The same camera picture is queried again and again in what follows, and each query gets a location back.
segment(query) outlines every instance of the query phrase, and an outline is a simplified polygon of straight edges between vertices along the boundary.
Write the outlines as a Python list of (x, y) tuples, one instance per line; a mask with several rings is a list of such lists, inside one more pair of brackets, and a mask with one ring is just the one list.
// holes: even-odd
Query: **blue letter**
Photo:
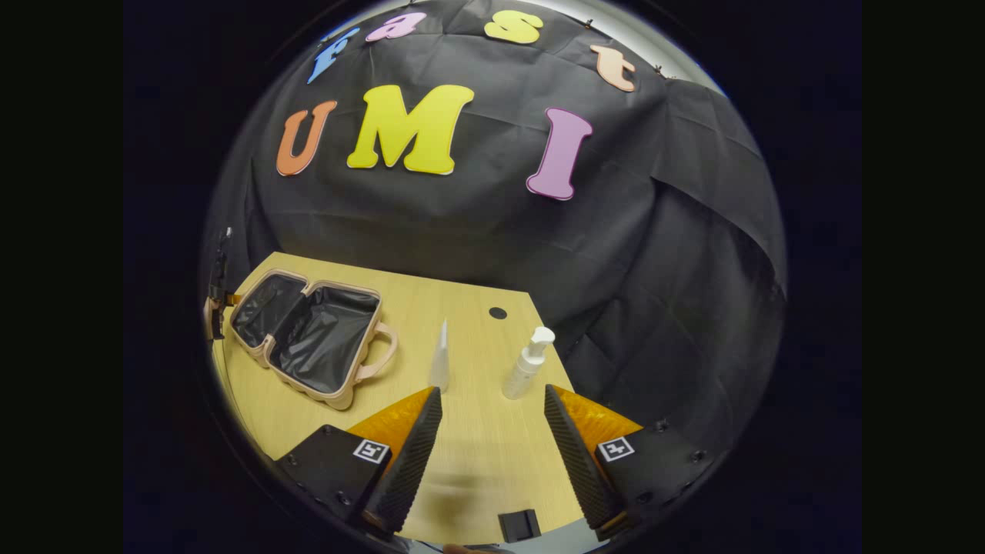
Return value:
[(321, 75), (322, 71), (328, 69), (328, 66), (335, 63), (336, 54), (342, 53), (342, 50), (346, 48), (346, 44), (349, 43), (349, 38), (359, 31), (360, 28), (358, 27), (349, 31), (335, 42), (332, 42), (331, 46), (322, 50), (321, 53), (318, 54), (318, 57), (314, 58), (314, 71), (311, 72), (311, 77), (308, 77), (308, 85), (311, 84), (311, 81), (314, 81), (315, 77)]

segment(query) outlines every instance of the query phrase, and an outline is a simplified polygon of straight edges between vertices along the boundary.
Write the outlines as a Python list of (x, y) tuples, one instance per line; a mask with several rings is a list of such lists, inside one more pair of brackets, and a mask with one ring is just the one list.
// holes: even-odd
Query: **suitcase handle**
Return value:
[(360, 366), (359, 370), (356, 371), (356, 383), (376, 375), (376, 373), (383, 369), (383, 366), (390, 361), (390, 358), (393, 358), (393, 354), (397, 351), (397, 343), (399, 342), (397, 340), (397, 331), (391, 329), (386, 323), (377, 321), (376, 326), (374, 327), (374, 332), (383, 333), (389, 337), (390, 348), (387, 349), (386, 354), (383, 355), (383, 358), (378, 360), (376, 363), (368, 366)]

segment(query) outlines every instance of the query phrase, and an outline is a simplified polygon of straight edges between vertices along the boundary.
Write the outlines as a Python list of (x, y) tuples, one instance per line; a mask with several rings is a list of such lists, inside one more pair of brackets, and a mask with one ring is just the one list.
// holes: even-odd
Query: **pink letter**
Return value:
[(581, 140), (592, 134), (592, 125), (559, 107), (549, 107), (544, 113), (551, 121), (551, 134), (540, 168), (527, 177), (527, 190), (557, 200), (570, 200), (574, 196), (571, 186), (574, 159)]
[(427, 17), (427, 14), (415, 12), (397, 16), (386, 22), (386, 25), (373, 31), (366, 37), (366, 42), (375, 42), (381, 38), (397, 38), (398, 36), (409, 35), (414, 30), (414, 26)]

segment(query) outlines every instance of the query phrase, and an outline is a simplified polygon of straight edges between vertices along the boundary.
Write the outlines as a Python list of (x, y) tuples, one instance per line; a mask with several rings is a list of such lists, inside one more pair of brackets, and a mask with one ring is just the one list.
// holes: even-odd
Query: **open suitcase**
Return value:
[[(397, 350), (397, 333), (380, 321), (381, 304), (371, 289), (272, 269), (233, 310), (232, 332), (281, 381), (344, 410), (353, 387), (376, 375)], [(363, 365), (376, 333), (387, 335), (390, 347), (381, 360)]]

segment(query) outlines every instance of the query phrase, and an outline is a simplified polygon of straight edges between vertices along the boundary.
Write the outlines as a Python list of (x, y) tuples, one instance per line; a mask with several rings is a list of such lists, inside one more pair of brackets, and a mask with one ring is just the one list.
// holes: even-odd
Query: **cable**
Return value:
[(429, 544), (427, 544), (426, 542), (424, 542), (424, 541), (422, 541), (422, 540), (419, 540), (418, 542), (420, 542), (421, 544), (423, 544), (423, 545), (424, 545), (424, 546), (426, 546), (427, 548), (430, 548), (430, 549), (431, 549), (431, 550), (433, 550), (434, 552), (441, 552), (440, 550), (438, 550), (438, 549), (437, 549), (437, 548), (435, 548), (434, 546), (431, 546), (431, 545), (429, 545)]

